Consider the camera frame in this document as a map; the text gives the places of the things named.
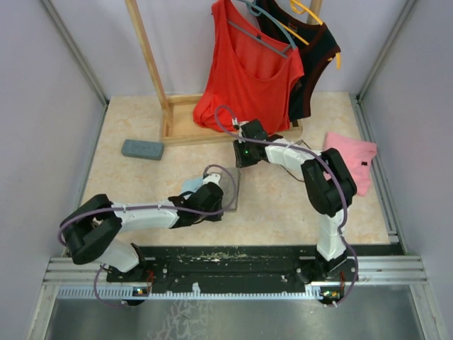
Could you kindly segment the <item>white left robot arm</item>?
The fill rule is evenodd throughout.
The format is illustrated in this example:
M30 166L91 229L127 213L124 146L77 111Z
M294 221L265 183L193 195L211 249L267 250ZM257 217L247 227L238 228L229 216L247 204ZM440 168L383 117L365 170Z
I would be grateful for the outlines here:
M121 242L117 236L137 230L188 227L203 217L218 221L223 215L223 196L220 186L212 182L151 205L115 204L106 194L98 194L63 220L59 238L74 264L100 262L139 281L146 275L147 263L136 246Z

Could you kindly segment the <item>grey glasses case green lining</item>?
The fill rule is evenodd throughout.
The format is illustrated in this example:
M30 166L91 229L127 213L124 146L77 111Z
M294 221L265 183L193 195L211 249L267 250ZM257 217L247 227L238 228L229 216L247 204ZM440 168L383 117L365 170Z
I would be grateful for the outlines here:
M239 184L241 179L240 170L236 167L226 169L232 176L230 178L224 171L220 173L219 186L223 191L222 207L229 213L237 211Z

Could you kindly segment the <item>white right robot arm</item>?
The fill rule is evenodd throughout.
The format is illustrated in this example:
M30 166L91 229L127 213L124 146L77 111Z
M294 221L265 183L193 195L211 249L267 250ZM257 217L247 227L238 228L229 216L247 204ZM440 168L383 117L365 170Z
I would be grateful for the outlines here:
M268 135L259 120L239 122L234 118L232 123L238 132L234 140L237 167L267 162L302 175L309 202L321 215L316 251L322 258L316 262L316 272L324 280L333 280L341 272L338 259L346 252L343 228L357 194L340 152L334 148L315 152L281 135Z

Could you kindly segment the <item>light blue cleaning cloth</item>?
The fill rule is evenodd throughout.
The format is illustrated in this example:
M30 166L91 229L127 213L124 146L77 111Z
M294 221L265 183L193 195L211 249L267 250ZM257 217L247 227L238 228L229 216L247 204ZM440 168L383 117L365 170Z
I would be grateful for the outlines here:
M203 177L195 177L187 179L181 186L181 194L183 196L192 195L203 185Z

